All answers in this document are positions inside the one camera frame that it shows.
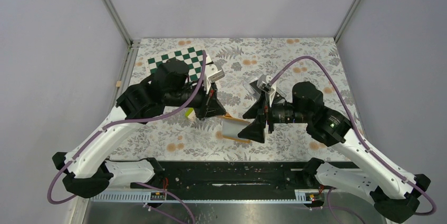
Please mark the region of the orange leather card holder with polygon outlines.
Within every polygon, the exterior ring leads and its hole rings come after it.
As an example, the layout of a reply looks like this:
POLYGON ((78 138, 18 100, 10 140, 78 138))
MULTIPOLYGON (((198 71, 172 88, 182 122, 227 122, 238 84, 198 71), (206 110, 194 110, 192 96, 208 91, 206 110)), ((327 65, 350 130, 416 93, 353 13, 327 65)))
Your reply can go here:
POLYGON ((250 125, 249 121, 233 118, 229 115, 222 116, 221 119, 222 119, 221 134, 224 139, 229 139, 242 143, 250 143, 250 140, 238 136, 238 133, 240 131, 242 131, 246 126, 250 125))

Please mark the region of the clear plastic card box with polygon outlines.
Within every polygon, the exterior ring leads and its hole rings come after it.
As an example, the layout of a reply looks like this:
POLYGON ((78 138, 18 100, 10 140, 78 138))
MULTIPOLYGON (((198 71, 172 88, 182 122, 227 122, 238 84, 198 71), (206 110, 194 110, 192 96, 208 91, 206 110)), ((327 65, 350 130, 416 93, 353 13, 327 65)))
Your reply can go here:
MULTIPOLYGON (((255 100, 258 100, 264 92, 263 88, 270 83, 272 78, 272 76, 265 74, 251 76, 244 79, 243 86, 255 100)), ((267 96, 269 97, 270 105, 286 101, 284 92, 277 87, 276 83, 270 86, 267 96)))

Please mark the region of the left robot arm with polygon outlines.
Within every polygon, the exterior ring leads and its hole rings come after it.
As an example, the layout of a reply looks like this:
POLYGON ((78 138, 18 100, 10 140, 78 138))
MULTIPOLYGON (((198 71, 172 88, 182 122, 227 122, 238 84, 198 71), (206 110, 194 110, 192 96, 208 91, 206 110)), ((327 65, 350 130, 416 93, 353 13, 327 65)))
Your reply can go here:
POLYGON ((200 63, 200 77, 193 81, 188 65, 178 59, 161 63, 140 83, 130 85, 115 107, 88 139, 70 152, 57 152, 52 160, 65 189, 73 196, 91 198, 108 187, 146 183, 156 188, 163 183, 163 170, 154 158, 112 161, 110 154, 131 134, 149 122, 192 108, 198 119, 226 114, 217 98, 216 81, 224 77, 216 64, 200 63))

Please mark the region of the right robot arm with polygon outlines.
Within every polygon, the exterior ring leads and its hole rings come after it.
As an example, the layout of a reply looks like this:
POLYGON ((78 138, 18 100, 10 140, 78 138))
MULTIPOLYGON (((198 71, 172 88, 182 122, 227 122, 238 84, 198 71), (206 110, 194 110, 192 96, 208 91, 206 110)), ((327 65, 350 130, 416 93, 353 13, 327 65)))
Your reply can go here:
POLYGON ((244 118, 251 119, 251 124, 238 136, 259 143, 264 143, 265 134, 273 132, 275 124, 306 124, 306 132, 314 140, 348 157, 363 175, 312 158, 303 168, 304 185, 315 188, 321 184, 351 193, 390 221, 403 223, 416 215, 419 197, 430 185, 426 175, 407 172, 375 147, 367 147, 350 120, 326 107, 322 92, 310 82, 293 86, 291 102, 271 103, 269 95, 263 93, 244 118))

